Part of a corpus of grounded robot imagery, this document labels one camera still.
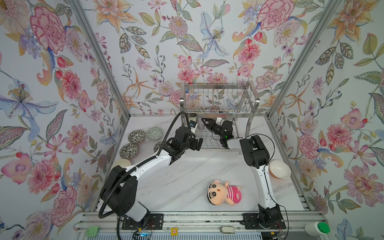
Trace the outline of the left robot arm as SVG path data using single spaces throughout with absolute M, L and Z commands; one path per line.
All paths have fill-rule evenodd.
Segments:
M 203 138 L 197 138 L 188 127 L 179 127 L 175 136 L 164 139 L 158 152 L 129 168 L 115 166 L 100 193 L 103 201 L 98 217 L 104 219 L 116 215 L 118 220 L 127 220 L 137 230 L 150 222 L 151 212 L 136 199 L 139 180 L 170 166 L 180 159 L 186 150 L 199 151 Z

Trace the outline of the left aluminium corner post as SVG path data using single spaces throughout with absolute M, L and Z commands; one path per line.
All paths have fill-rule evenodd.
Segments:
M 107 82 L 110 84 L 112 88 L 112 92 L 116 97 L 116 100 L 118 102 L 118 105 L 120 107 L 120 110 L 122 111 L 122 114 L 124 115 L 125 118 L 129 119 L 130 118 L 130 113 L 129 110 L 123 100 L 123 97 L 119 91 L 119 88 L 117 86 L 117 83 L 114 79 L 113 73 L 111 71 L 111 68 L 108 65 L 107 60 L 104 57 L 102 48 L 99 45 L 99 42 L 97 40 L 97 37 L 92 29 L 91 24 L 89 23 L 85 10 L 83 9 L 83 6 L 81 5 L 80 1 L 74 1 L 74 0 L 69 0 L 69 4 L 71 8 L 73 9 L 78 22 L 80 23 L 81 27 L 84 28 L 85 30 L 85 35 L 90 43 L 90 46 L 95 52 L 95 58 L 100 64 L 100 67 L 103 71 L 103 73 L 106 76 Z

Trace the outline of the right aluminium corner post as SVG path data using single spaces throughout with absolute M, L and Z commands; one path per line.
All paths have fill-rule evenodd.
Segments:
M 278 94 L 276 100 L 274 101 L 273 106 L 270 108 L 268 114 L 266 115 L 268 120 L 271 120 L 272 117 L 278 112 L 278 108 L 283 102 L 287 92 L 289 91 L 291 85 L 293 84 L 294 80 L 296 79 L 298 73 L 300 72 L 301 68 L 305 64 L 312 50 L 315 49 L 315 46 L 318 40 L 320 39 L 321 34 L 326 29 L 327 23 L 331 20 L 332 16 L 336 12 L 339 5 L 340 5 L 340 2 L 338 1 L 329 1 L 327 3 L 326 7 L 323 10 L 323 13 L 320 15 L 320 18 L 312 31 L 313 33 L 312 36 L 309 38 L 309 40 L 305 44 L 303 50 L 301 51 L 299 57 L 297 58 L 297 62 L 294 64 L 292 71 L 289 73 L 280 93 Z

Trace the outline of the cream bowl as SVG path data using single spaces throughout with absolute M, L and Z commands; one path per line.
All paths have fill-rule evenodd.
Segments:
M 112 169 L 117 167 L 117 166 L 120 166 L 121 168 L 127 168 L 129 166 L 131 166 L 131 162 L 127 159 L 120 159 L 120 160 L 117 160 L 113 163 L 112 165 Z

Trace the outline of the green tag on rail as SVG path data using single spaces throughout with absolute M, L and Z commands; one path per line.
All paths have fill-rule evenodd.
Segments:
M 99 232 L 99 226 L 91 226 L 86 231 L 86 237 L 87 238 L 93 238 L 98 235 Z

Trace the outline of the dark patterned bowl back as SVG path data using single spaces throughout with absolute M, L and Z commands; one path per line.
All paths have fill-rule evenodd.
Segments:
M 143 130 L 134 130 L 128 135 L 128 140 L 132 144 L 139 144 L 146 139 L 146 132 Z

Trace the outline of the pale green patterned bowl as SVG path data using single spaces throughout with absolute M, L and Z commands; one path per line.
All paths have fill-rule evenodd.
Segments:
M 151 127 L 146 131 L 146 137 L 150 141 L 159 141 L 163 137 L 163 130 L 159 127 Z

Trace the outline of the grey clip on rail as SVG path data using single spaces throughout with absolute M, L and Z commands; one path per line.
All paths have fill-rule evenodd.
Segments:
M 231 226 L 223 226 L 221 227 L 221 233 L 222 234 L 234 234 L 235 228 Z

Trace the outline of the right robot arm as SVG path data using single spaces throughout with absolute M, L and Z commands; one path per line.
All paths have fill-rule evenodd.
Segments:
M 219 136 L 219 141 L 225 149 L 239 149 L 242 151 L 245 163 L 251 167 L 259 196 L 259 213 L 256 217 L 256 225 L 263 229 L 271 229 L 280 225 L 283 215 L 281 205 L 274 197 L 269 177 L 269 163 L 272 157 L 267 150 L 260 134 L 252 134 L 243 138 L 236 138 L 233 135 L 233 122 L 225 120 L 222 125 L 217 124 L 214 119 L 202 118 L 205 128 Z M 219 206 L 227 203 L 234 206 L 241 202 L 241 187 L 232 186 L 228 182 L 221 184 L 215 180 L 210 183 L 207 197 L 212 205 Z

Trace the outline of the dark patterned bowl front-left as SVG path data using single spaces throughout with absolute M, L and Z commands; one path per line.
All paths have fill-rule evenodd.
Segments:
M 139 147 L 136 144 L 129 143 L 124 145 L 120 149 L 119 155 L 121 159 L 130 160 L 134 158 L 138 154 L 138 152 L 139 152 Z

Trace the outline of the green emergency button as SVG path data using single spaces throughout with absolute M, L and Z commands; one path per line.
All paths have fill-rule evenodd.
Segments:
M 312 237 L 327 235 L 330 231 L 329 225 L 324 222 L 313 222 L 305 225 L 305 232 Z

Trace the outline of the dark patterned bowl centre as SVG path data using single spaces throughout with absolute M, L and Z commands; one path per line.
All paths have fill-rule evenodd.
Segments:
M 157 153 L 160 149 L 162 149 L 162 146 L 163 146 L 163 142 L 158 142 L 155 144 L 154 146 L 154 153 Z

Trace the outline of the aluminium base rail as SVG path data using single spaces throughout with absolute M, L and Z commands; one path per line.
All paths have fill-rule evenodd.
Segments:
M 219 232 L 221 227 L 233 227 L 237 232 L 250 232 L 256 228 L 262 232 L 267 231 L 257 224 L 256 219 L 244 218 L 244 212 L 162 212 L 162 214 L 164 232 L 172 228 L 178 228 L 181 232 Z M 306 224 L 328 222 L 323 214 L 313 211 L 288 211 L 287 214 L 283 213 L 283 218 L 279 220 L 278 225 L 269 230 L 301 232 Z M 96 212 L 85 213 L 75 223 L 74 229 L 80 233 L 92 226 L 98 226 L 101 232 L 114 232 L 117 227 L 117 216 L 111 215 L 100 219 Z

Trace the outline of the steel two-tier dish rack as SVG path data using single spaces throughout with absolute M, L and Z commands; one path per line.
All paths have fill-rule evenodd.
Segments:
M 225 118 L 233 122 L 233 135 L 246 137 L 259 108 L 260 96 L 253 82 L 244 84 L 180 84 L 180 110 L 186 112 L 190 120 L 208 118 L 217 121 Z M 203 149 L 223 149 L 219 136 L 204 127 L 197 126 L 196 135 L 203 138 Z

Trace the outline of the yellow sticker on rail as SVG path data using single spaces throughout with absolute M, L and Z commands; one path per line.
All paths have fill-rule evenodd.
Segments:
M 178 228 L 171 228 L 171 235 L 177 236 L 178 235 Z

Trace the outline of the lilac purple bowl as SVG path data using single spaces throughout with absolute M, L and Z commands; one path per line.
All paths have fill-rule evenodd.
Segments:
M 202 119 L 197 119 L 197 123 L 198 123 L 198 129 L 199 129 L 200 131 L 203 131 L 205 125 L 204 125 Z

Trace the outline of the cartoon boy plush doll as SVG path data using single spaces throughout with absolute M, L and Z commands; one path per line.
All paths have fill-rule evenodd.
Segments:
M 241 190 L 240 186 L 229 185 L 229 182 L 221 184 L 219 180 L 215 180 L 209 184 L 207 197 L 212 205 L 219 206 L 227 203 L 234 206 L 242 200 Z

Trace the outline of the white bowl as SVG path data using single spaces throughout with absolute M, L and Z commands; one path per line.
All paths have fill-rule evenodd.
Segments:
M 291 177 L 291 169 L 282 161 L 271 161 L 269 163 L 269 171 L 277 179 L 286 180 Z

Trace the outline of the aluminium corner post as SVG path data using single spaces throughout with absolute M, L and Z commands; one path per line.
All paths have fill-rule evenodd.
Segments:
M 123 100 L 123 97 L 119 91 L 119 88 L 117 86 L 117 83 L 114 79 L 113 73 L 111 71 L 111 68 L 108 65 L 107 60 L 104 57 L 102 48 L 99 45 L 99 42 L 97 40 L 97 37 L 92 29 L 91 24 L 89 23 L 85 10 L 83 9 L 83 6 L 81 5 L 80 1 L 74 1 L 74 0 L 69 0 L 69 4 L 71 8 L 73 9 L 78 22 L 80 23 L 81 27 L 84 28 L 85 30 L 85 35 L 90 43 L 90 46 L 95 52 L 95 58 L 100 64 L 100 67 L 103 71 L 103 73 L 106 76 L 107 82 L 110 84 L 112 88 L 112 92 L 116 97 L 116 100 L 118 102 L 118 105 L 120 107 L 120 110 L 122 111 L 122 114 L 124 115 L 125 118 L 129 119 L 130 118 L 130 113 L 129 110 Z
M 271 120 L 272 117 L 278 112 L 278 108 L 283 102 L 287 92 L 289 91 L 291 85 L 293 84 L 294 80 L 296 79 L 298 73 L 300 72 L 301 68 L 305 64 L 312 50 L 315 49 L 315 46 L 318 40 L 320 39 L 321 34 L 326 29 L 327 23 L 331 20 L 332 16 L 336 12 L 339 5 L 340 5 L 340 2 L 338 1 L 329 1 L 327 3 L 326 7 L 323 10 L 323 13 L 320 15 L 320 18 L 312 31 L 313 33 L 312 36 L 309 38 L 309 40 L 305 44 L 303 50 L 301 51 L 299 57 L 297 58 L 297 62 L 294 64 L 292 71 L 289 73 L 280 93 L 278 94 L 276 100 L 274 101 L 273 106 L 270 108 L 268 114 L 266 115 L 268 120 Z

